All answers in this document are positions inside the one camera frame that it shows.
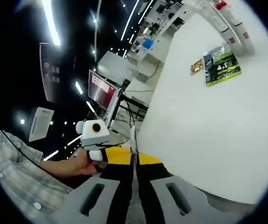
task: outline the black ceiling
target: black ceiling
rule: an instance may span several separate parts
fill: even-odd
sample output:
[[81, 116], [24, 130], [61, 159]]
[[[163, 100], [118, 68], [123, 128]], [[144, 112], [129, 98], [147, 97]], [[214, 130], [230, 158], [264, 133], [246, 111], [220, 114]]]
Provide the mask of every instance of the black ceiling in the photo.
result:
[[[93, 15], [96, 15], [98, 1], [53, 0], [52, 12], [61, 48], [69, 49], [68, 56], [76, 57], [75, 70], [69, 75], [86, 78], [89, 69], [96, 66], [107, 50], [113, 48], [115, 52], [118, 48], [129, 49], [127, 38], [131, 37], [134, 30], [138, 33], [137, 23], [141, 18], [138, 11], [148, 1], [150, 2], [139, 1], [122, 42], [121, 35], [136, 0], [102, 1], [95, 62], [92, 54], [95, 32]], [[40, 0], [0, 2], [0, 128], [26, 140], [27, 137], [22, 134], [25, 126], [16, 122], [16, 113], [23, 113], [31, 120], [36, 107], [53, 109], [54, 125], [50, 127], [47, 138], [33, 143], [48, 154], [55, 149], [63, 149], [67, 142], [77, 136], [72, 123], [87, 118], [89, 108], [85, 102], [76, 98], [71, 99], [73, 105], [68, 108], [46, 101], [41, 80], [39, 43], [53, 41], [39, 2]], [[58, 156], [57, 159], [64, 159], [66, 154], [59, 153]]]

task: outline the green package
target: green package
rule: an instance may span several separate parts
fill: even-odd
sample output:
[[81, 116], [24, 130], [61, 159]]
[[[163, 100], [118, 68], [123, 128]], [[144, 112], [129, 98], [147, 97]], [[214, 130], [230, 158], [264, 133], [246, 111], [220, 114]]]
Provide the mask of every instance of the green package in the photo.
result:
[[203, 59], [206, 85], [208, 86], [223, 82], [241, 74], [240, 65], [230, 49], [230, 46], [227, 44], [214, 48], [204, 55]]

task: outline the person's hand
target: person's hand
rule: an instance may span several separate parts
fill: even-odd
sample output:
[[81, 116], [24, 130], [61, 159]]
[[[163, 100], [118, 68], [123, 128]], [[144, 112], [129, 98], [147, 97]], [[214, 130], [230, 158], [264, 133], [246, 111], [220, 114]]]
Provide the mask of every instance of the person's hand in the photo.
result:
[[98, 162], [89, 160], [87, 158], [86, 150], [81, 150], [74, 159], [76, 163], [76, 173], [78, 175], [91, 175], [97, 173], [94, 165], [98, 164]]

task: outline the shirt sleeve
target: shirt sleeve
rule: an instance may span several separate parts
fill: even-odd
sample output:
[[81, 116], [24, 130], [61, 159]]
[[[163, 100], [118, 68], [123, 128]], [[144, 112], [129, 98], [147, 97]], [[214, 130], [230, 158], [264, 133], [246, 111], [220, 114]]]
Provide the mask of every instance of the shirt sleeve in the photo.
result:
[[0, 147], [3, 148], [3, 154], [5, 158], [10, 159], [13, 162], [23, 162], [27, 160], [27, 158], [19, 152], [22, 151], [31, 161], [40, 164], [43, 153], [34, 148], [27, 146], [21, 139], [12, 135], [11, 133], [4, 132], [4, 134], [0, 131]]

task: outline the person's arm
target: person's arm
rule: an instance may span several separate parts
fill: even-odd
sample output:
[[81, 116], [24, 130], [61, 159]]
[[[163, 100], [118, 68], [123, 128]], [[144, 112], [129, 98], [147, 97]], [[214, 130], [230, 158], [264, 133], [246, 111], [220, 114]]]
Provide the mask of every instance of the person's arm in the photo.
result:
[[69, 160], [41, 161], [40, 167], [58, 177], [68, 178], [97, 173], [94, 164], [97, 164], [97, 162], [90, 161], [87, 158], [86, 150], [81, 150], [76, 157]]
[[40, 164], [43, 156], [41, 151], [29, 147], [17, 136], [1, 130], [0, 148], [2, 150], [3, 157], [13, 162], [24, 162], [27, 159], [30, 159], [35, 164]]

